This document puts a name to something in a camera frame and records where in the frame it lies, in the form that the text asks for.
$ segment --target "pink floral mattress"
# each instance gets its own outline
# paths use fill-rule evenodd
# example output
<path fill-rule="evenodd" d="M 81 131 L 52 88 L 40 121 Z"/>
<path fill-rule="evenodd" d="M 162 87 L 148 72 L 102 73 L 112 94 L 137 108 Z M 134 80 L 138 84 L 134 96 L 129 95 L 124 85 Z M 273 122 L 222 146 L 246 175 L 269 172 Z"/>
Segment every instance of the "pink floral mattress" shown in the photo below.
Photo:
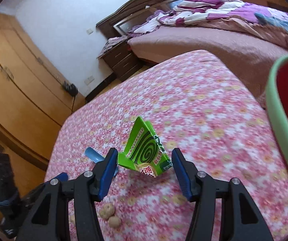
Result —
<path fill-rule="evenodd" d="M 124 149 L 138 115 L 150 120 L 169 155 L 179 147 L 198 170 L 221 180 L 239 178 L 275 240 L 288 234 L 288 172 L 265 111 L 213 54 L 200 50 L 169 59 L 94 99 L 64 123 L 45 180 L 61 172 L 74 179 L 94 163 L 91 146 L 106 155 Z M 105 240 L 178 240 L 187 234 L 194 203 L 182 196 L 174 169 L 157 178 L 119 167 L 108 195 L 122 226 L 99 217 Z M 71 240 L 76 240 L 73 201 Z M 220 231 L 220 200 L 212 240 Z"/>

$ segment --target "wooden wardrobe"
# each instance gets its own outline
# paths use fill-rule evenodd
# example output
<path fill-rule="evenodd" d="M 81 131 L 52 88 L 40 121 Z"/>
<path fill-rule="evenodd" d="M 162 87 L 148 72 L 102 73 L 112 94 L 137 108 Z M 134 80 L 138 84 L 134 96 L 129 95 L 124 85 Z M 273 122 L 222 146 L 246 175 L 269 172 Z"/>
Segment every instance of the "wooden wardrobe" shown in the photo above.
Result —
<path fill-rule="evenodd" d="M 29 171 L 44 174 L 61 126 L 85 103 L 63 90 L 64 80 L 17 20 L 0 14 L 0 142 L 14 162 L 29 164 L 13 164 L 24 181 Z"/>

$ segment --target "light switch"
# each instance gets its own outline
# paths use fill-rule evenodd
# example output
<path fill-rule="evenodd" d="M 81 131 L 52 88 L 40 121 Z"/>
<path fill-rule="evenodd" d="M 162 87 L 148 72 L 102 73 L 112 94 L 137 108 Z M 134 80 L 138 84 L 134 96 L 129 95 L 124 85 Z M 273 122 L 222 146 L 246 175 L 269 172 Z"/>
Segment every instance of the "light switch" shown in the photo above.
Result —
<path fill-rule="evenodd" d="M 92 34 L 94 31 L 93 31 L 92 28 L 89 28 L 89 29 L 86 30 L 86 32 L 87 32 L 88 35 L 90 35 L 90 34 Z"/>
<path fill-rule="evenodd" d="M 93 80 L 95 80 L 94 76 L 89 76 L 86 80 L 84 80 L 85 85 L 89 85 Z"/>

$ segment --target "green cardboard box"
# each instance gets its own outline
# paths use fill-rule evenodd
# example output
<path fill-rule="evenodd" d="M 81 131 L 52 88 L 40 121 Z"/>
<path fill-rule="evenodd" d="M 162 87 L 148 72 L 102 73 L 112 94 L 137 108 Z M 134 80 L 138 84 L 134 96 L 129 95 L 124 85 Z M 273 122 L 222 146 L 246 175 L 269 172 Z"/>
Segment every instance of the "green cardboard box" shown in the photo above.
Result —
<path fill-rule="evenodd" d="M 124 152 L 118 153 L 117 164 L 151 177 L 173 166 L 152 124 L 141 116 L 134 123 Z"/>

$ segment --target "wooden floor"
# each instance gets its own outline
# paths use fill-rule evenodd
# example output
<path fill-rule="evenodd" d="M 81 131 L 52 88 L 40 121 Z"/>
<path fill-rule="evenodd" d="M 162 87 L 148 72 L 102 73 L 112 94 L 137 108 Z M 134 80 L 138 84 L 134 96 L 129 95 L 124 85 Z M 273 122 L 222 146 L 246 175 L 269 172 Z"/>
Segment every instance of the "wooden floor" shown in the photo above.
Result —
<path fill-rule="evenodd" d="M 143 66 L 140 70 L 138 70 L 138 71 L 135 72 L 132 76 L 130 76 L 129 79 L 132 78 L 132 77 L 134 77 L 134 76 L 136 76 L 136 75 L 138 75 L 138 74 L 140 74 L 140 73 L 142 73 L 142 72 L 144 72 L 144 71 L 146 71 L 146 70 L 149 69 L 149 68 L 150 68 L 150 67 L 148 67 L 148 66 Z M 103 93 L 105 93 L 105 92 L 108 92 L 110 89 L 116 87 L 118 84 L 121 84 L 121 83 L 122 83 L 122 82 L 121 82 L 120 80 L 115 79 L 114 81 L 112 81 L 111 84 L 109 84 L 105 89 L 103 89 L 94 99 L 96 99 L 99 95 L 101 95 L 101 94 L 103 94 Z"/>

